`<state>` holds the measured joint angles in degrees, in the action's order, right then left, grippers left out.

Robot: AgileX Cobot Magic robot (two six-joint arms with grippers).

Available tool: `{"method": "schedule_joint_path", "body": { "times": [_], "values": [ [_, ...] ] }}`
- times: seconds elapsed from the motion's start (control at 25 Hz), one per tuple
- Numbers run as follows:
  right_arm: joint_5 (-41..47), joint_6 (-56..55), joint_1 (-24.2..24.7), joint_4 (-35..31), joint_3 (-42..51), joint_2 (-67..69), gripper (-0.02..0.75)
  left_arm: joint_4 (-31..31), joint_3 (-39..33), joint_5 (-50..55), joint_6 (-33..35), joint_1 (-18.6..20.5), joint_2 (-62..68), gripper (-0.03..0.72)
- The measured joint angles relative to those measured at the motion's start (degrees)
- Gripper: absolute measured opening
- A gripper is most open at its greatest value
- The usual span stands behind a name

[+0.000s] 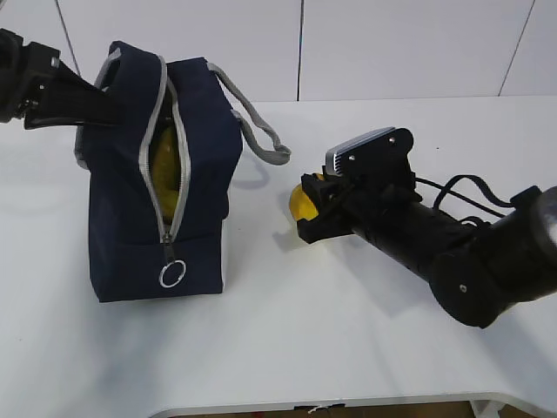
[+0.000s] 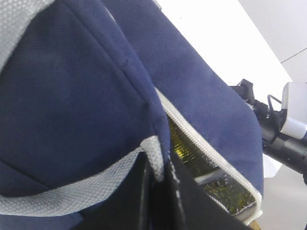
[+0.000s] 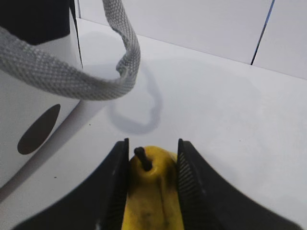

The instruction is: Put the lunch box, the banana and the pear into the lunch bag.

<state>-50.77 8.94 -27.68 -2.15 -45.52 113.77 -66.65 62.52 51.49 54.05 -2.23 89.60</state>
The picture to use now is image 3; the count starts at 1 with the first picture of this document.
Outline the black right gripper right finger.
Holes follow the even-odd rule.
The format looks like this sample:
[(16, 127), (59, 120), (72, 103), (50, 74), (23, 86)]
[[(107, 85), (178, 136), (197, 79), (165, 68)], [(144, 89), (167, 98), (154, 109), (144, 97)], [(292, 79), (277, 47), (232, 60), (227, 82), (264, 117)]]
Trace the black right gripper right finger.
[(186, 230), (299, 230), (233, 187), (189, 142), (179, 139), (177, 191)]

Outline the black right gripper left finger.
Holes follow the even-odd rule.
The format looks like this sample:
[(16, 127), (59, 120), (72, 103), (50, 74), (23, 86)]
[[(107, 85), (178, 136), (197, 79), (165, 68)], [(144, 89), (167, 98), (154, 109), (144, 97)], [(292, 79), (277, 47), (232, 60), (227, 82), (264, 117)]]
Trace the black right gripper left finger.
[(129, 140), (118, 141), (103, 162), (76, 188), (16, 230), (119, 230), (129, 180)]

